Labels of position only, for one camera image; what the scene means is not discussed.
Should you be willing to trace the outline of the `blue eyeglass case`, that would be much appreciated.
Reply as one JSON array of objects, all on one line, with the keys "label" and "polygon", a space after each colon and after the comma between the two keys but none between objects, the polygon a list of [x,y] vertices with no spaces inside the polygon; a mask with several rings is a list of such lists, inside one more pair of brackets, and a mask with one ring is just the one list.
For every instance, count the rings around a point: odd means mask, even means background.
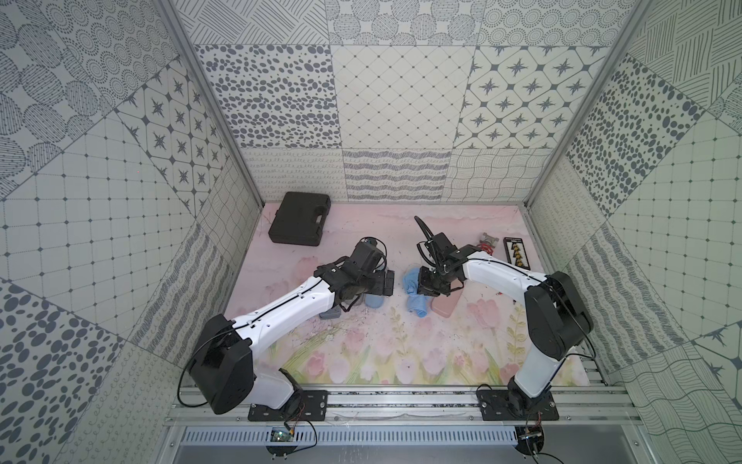
[{"label": "blue eyeglass case", "polygon": [[369,309],[380,309],[386,303],[384,296],[366,294],[364,296],[364,304]]}]

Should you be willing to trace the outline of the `pink eyeglass case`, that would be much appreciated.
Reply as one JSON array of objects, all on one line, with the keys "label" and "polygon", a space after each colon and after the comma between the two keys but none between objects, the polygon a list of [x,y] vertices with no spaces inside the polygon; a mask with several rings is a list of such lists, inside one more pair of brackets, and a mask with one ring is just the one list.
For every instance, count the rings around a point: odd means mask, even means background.
[{"label": "pink eyeglass case", "polygon": [[452,291],[448,296],[440,295],[438,297],[434,297],[430,305],[431,311],[435,314],[438,314],[442,318],[450,318],[452,313],[454,313],[456,307],[458,306],[462,293],[463,290],[459,289],[456,291]]}]

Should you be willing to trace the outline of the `blue microfiber cloth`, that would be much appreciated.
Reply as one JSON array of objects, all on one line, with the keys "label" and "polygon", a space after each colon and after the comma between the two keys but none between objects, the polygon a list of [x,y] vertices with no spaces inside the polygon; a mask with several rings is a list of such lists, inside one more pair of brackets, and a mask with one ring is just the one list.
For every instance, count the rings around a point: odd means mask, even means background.
[{"label": "blue microfiber cloth", "polygon": [[419,293],[419,268],[407,270],[403,276],[403,288],[407,295],[407,311],[419,318],[426,317],[432,298]]}]

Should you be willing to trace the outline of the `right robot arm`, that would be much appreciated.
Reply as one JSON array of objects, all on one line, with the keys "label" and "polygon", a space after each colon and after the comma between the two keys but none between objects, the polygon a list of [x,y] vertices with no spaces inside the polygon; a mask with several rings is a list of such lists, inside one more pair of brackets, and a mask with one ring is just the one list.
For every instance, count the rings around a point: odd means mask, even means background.
[{"label": "right robot arm", "polygon": [[541,274],[501,261],[467,245],[456,247],[444,233],[419,222],[424,240],[417,250],[426,263],[419,270],[417,293],[450,296],[471,280],[506,295],[526,310],[531,349],[508,381],[508,399],[522,409],[543,400],[571,350],[587,339],[593,321],[571,276]]}]

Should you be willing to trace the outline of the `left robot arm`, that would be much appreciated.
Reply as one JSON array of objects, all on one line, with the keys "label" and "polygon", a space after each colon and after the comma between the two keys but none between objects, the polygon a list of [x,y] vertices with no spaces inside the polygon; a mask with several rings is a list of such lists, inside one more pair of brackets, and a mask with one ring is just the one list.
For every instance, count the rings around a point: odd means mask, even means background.
[{"label": "left robot arm", "polygon": [[222,314],[212,317],[182,371],[195,382],[204,401],[189,403],[178,396],[179,404],[209,406],[223,415],[249,402],[274,410],[283,419],[297,417],[303,389],[282,368],[260,369],[260,356],[305,321],[326,312],[348,312],[367,295],[390,297],[393,286],[386,245],[364,237],[350,255],[319,266],[304,283],[272,303],[235,319]]}]

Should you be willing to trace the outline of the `black plastic tool case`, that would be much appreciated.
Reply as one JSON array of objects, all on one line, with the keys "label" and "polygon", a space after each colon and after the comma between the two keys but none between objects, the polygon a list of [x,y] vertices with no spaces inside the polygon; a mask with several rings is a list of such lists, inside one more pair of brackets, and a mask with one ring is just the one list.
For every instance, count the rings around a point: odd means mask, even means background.
[{"label": "black plastic tool case", "polygon": [[318,247],[330,208],[327,194],[289,191],[276,211],[269,237],[278,244]]}]

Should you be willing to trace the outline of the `black box with figures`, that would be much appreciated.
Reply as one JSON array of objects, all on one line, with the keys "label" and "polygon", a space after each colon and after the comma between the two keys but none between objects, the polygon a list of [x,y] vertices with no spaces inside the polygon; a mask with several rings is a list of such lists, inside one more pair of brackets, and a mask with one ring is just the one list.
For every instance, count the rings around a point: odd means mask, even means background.
[{"label": "black box with figures", "polygon": [[529,257],[523,239],[518,237],[504,237],[502,241],[504,242],[508,263],[524,270],[531,270],[531,264],[529,264]]}]

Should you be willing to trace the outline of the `left controller board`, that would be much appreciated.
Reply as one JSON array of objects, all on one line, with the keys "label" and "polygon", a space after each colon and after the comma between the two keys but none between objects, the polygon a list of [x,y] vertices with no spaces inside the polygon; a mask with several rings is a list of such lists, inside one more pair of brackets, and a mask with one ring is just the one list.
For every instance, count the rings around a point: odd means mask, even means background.
[{"label": "left controller board", "polygon": [[292,431],[285,428],[272,429],[270,438],[266,444],[266,450],[272,458],[285,457],[293,454],[296,448],[296,441]]}]

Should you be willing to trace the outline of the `controller board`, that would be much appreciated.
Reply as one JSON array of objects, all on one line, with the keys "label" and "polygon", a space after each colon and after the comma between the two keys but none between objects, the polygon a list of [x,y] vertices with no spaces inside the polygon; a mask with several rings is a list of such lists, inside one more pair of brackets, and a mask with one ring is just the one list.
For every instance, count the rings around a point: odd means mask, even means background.
[{"label": "controller board", "polygon": [[272,458],[285,457],[293,454],[296,448],[296,441],[292,431],[285,428],[272,429],[270,438],[266,444],[266,450]]},{"label": "controller board", "polygon": [[515,428],[517,443],[515,450],[525,456],[536,456],[544,447],[544,432],[541,427],[518,426]]}]

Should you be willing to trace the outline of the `right controller board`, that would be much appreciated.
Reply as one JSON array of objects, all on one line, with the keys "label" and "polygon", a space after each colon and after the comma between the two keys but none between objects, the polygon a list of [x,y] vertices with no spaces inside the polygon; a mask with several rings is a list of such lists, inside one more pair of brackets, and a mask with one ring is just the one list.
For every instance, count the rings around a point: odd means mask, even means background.
[{"label": "right controller board", "polygon": [[518,426],[515,428],[517,443],[515,450],[525,456],[536,456],[544,447],[544,432],[541,427]]}]

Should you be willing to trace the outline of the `white vent grille strip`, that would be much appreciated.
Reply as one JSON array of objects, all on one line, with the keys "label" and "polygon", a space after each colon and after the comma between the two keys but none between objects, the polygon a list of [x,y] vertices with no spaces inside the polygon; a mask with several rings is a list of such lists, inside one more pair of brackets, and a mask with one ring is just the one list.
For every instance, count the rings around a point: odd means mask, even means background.
[{"label": "white vent grille strip", "polygon": [[[273,428],[283,426],[190,426],[183,446],[266,447]],[[514,446],[515,428],[498,425],[434,426],[320,426],[301,425],[293,434],[296,446]]]}]

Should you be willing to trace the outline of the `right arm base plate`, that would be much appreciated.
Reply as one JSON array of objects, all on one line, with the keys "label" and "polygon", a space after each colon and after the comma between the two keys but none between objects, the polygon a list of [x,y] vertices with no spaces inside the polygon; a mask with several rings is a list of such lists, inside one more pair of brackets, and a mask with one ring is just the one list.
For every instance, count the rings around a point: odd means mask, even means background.
[{"label": "right arm base plate", "polygon": [[550,389],[531,398],[516,390],[475,391],[483,421],[558,421],[560,413]]}]

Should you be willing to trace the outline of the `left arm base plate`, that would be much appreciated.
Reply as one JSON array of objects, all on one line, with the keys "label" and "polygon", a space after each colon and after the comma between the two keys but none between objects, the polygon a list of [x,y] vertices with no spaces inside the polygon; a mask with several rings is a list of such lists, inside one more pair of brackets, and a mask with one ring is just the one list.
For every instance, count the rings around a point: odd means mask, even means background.
[{"label": "left arm base plate", "polygon": [[328,406],[328,391],[303,390],[295,392],[284,406],[272,409],[264,405],[253,405],[250,408],[248,420],[253,423],[259,421],[273,421],[274,423],[288,423],[288,421],[324,421]]}]

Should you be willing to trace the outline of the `aluminium rail frame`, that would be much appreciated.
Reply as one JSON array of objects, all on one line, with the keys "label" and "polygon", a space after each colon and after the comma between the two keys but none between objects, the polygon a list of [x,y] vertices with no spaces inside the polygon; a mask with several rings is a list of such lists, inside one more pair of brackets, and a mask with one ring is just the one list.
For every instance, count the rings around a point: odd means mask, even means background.
[{"label": "aluminium rail frame", "polygon": [[[481,402],[475,387],[338,387],[321,385],[328,393],[322,425],[380,423],[480,423]],[[555,425],[639,425],[639,412],[624,388],[590,385],[554,387],[560,418]]]}]

